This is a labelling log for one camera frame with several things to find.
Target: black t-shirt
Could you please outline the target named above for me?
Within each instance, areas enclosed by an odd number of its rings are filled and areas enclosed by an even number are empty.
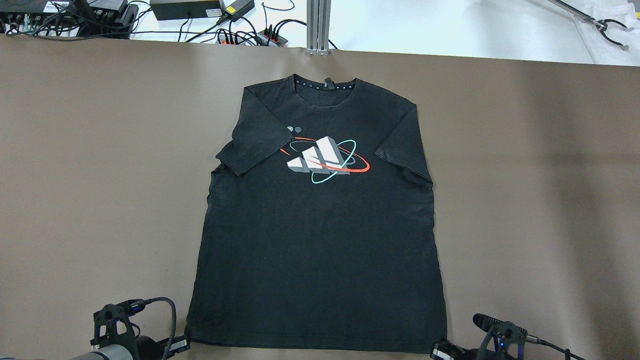
[[[416,105],[335,87],[245,88],[211,175],[191,340],[425,353],[446,337]]]

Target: white label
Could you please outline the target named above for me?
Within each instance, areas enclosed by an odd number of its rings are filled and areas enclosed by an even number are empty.
[[[44,6],[44,10],[42,10],[42,12],[57,13],[57,12],[60,12],[61,10],[64,11],[64,9],[61,6],[67,7],[69,6],[69,2],[68,1],[47,1],[47,4]]]
[[[206,9],[207,17],[218,17],[222,16],[222,10],[220,9]]]

